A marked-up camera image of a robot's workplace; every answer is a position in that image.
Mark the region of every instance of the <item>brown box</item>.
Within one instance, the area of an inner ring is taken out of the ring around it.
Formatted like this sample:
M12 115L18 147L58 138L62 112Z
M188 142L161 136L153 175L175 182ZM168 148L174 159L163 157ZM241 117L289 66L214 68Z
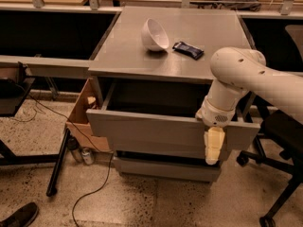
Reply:
M92 133L91 125L86 116L86 110L89 109L87 101L87 97L89 96L96 97L93 81L91 79L86 80L85 85L76 101L75 107L68 117L69 120L66 121L66 127L78 140L82 148L90 148L93 151L109 151L107 138L96 137Z

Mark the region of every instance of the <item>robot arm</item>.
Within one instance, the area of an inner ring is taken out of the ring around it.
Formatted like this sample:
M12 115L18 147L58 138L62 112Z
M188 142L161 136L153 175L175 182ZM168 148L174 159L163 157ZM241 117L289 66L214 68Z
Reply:
M216 79L196 114L210 127L205 133L206 161L210 165L220 154L222 128L249 91L303 123L303 78L266 67L264 56L257 50L222 48L212 56L210 68Z

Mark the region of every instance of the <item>office chair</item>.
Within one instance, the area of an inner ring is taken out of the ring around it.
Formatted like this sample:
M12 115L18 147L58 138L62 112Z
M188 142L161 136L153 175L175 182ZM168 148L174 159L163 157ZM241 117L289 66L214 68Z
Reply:
M254 140L258 154L242 151L237 158L241 166L245 166L249 159L253 159L257 164L265 164L292 175L288 186L272 208L259 219L261 227L275 227L274 215L303 181L303 126L282 111L275 111L263 120L260 131L283 148L279 154L283 159L293 160L291 165L267 158L259 136Z

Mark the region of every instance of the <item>person's foot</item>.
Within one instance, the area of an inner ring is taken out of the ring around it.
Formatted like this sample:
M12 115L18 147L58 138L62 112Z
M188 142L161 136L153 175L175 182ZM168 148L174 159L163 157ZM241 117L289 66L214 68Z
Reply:
M0 227L27 227L37 216L38 206L34 202L30 202L7 219L0 221Z

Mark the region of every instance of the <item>chair seat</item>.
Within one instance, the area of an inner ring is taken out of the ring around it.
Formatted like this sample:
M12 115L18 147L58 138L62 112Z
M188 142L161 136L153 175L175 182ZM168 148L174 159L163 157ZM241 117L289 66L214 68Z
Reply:
M303 125L282 111L276 111L261 124L264 133L277 144L303 160Z

